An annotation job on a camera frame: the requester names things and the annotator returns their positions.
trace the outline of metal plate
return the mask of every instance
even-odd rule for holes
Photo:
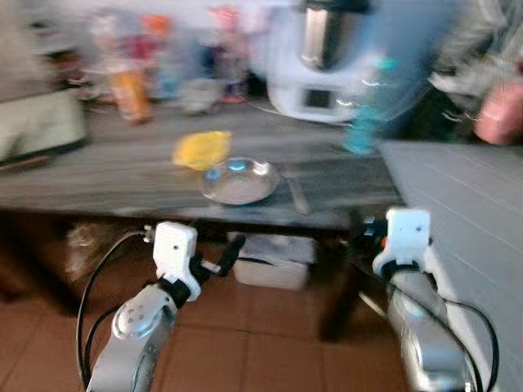
[[[278,172],[270,163],[233,157],[205,172],[202,194],[219,203],[240,206],[266,198],[278,182]]]

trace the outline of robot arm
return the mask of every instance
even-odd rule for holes
[[[98,357],[88,392],[150,390],[160,350],[176,322],[178,310],[194,301],[211,274],[225,276],[245,237],[238,236],[217,265],[194,255],[196,230],[163,222],[156,226],[153,258],[159,281],[123,304],[111,325],[111,337]]]
[[[435,316],[447,322],[445,302],[436,281],[425,274],[429,246],[428,212],[393,208],[387,213],[387,245],[373,261],[376,275],[416,296]],[[399,292],[391,292],[388,318],[400,339],[401,354],[415,391],[473,391],[467,357],[431,318]]]

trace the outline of blue bottle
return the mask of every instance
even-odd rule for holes
[[[346,129],[343,147],[353,154],[366,155],[376,151],[375,140],[378,131],[386,122],[386,112],[391,107],[391,71],[396,61],[383,57],[374,63],[375,78],[366,83],[364,102],[358,106],[356,118]]]

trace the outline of kitchen counter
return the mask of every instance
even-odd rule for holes
[[[251,105],[225,107],[213,116],[188,118],[158,107],[154,119],[132,126],[114,111],[87,114],[92,142],[51,164],[0,176],[0,211],[61,215],[212,221],[342,232],[351,207],[389,206],[400,198],[383,160],[341,150],[341,127],[269,114]],[[312,213],[298,214],[285,179],[268,199],[226,207],[200,194],[200,172],[171,163],[173,145],[187,133],[227,130],[231,154],[290,165]]]

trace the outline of white container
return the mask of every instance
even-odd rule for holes
[[[300,290],[314,262],[314,240],[310,238],[256,234],[247,237],[234,272],[240,283]]]
[[[240,283],[286,290],[301,290],[309,277],[307,264],[294,261],[278,261],[271,265],[238,259],[234,271]]]

